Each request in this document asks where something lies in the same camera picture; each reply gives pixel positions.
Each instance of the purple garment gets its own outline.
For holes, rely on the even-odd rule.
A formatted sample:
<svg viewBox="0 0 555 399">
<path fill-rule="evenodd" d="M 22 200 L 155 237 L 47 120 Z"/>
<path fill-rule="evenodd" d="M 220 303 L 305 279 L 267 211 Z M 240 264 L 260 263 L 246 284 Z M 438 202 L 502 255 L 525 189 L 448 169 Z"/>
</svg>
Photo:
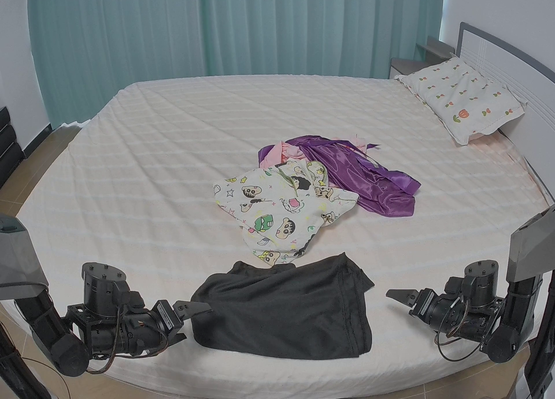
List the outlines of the purple garment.
<svg viewBox="0 0 555 399">
<path fill-rule="evenodd" d="M 320 136 L 302 136 L 287 140 L 298 146 L 309 160 L 317 160 L 328 169 L 330 183 L 357 193 L 358 204 L 385 217 L 406 217 L 414 214 L 414 193 L 420 182 L 401 171 L 389 171 L 374 165 L 348 140 L 330 140 Z M 258 152 L 259 163 L 273 145 Z"/>
</svg>

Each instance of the pink garment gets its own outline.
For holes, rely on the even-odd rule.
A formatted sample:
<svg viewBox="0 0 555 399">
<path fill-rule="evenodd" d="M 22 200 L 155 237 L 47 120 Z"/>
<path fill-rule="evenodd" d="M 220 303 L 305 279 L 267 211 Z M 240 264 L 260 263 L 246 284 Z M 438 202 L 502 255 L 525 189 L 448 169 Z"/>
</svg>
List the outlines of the pink garment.
<svg viewBox="0 0 555 399">
<path fill-rule="evenodd" d="M 355 135 L 354 137 L 350 137 L 348 140 L 362 153 L 366 154 L 365 139 Z M 287 159 L 306 160 L 307 162 L 309 161 L 298 146 L 289 145 L 285 142 L 279 142 L 274 145 L 269 153 L 267 153 L 266 157 L 264 157 L 264 159 L 260 162 L 259 167 L 262 169 L 268 169 L 269 167 L 287 162 Z"/>
</svg>

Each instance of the white headboard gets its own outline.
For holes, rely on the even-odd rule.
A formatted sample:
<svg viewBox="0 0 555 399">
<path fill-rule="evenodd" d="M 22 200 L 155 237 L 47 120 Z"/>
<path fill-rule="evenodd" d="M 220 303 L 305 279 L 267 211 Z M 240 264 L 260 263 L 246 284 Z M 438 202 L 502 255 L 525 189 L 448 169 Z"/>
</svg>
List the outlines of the white headboard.
<svg viewBox="0 0 555 399">
<path fill-rule="evenodd" d="M 462 22 L 457 56 L 528 100 L 525 114 L 501 128 L 555 195 L 555 72 L 503 40 Z"/>
</svg>

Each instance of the teal curtain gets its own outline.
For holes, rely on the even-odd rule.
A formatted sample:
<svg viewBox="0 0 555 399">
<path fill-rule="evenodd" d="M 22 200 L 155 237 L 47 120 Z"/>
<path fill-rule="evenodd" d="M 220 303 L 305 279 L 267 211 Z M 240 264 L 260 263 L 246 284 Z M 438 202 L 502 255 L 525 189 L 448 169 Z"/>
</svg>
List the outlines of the teal curtain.
<svg viewBox="0 0 555 399">
<path fill-rule="evenodd" d="M 385 78 L 437 37 L 443 0 L 29 0 L 52 122 L 93 117 L 138 81 L 230 74 Z"/>
</svg>

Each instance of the pillow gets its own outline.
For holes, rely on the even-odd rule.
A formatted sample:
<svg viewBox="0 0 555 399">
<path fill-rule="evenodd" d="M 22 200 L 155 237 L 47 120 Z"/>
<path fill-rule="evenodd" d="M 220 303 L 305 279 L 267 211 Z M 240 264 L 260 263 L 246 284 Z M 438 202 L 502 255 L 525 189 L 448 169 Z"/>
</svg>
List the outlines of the pillow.
<svg viewBox="0 0 555 399">
<path fill-rule="evenodd" d="M 483 77 L 458 57 L 395 78 L 435 112 L 461 145 L 524 114 L 506 86 Z"/>
</svg>

